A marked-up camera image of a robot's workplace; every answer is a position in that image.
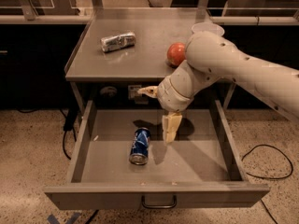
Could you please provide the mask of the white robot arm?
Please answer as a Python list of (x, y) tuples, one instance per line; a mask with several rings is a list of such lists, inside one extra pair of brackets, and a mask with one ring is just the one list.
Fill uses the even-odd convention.
[(208, 31), (193, 34), (185, 46), (185, 60), (157, 86), (140, 89), (168, 112), (162, 118), (163, 138), (175, 140), (181, 112), (194, 96), (221, 78), (240, 86), (280, 115), (299, 121), (299, 71), (258, 59), (229, 40)]

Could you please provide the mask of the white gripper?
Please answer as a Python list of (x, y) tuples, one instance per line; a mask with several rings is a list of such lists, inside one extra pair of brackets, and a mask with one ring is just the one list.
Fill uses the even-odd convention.
[(218, 76), (203, 73), (184, 61), (170, 76), (157, 86), (140, 88), (137, 93), (158, 99), (161, 107), (169, 111), (162, 116), (163, 139), (169, 144), (176, 138), (184, 111), (201, 90), (219, 80)]

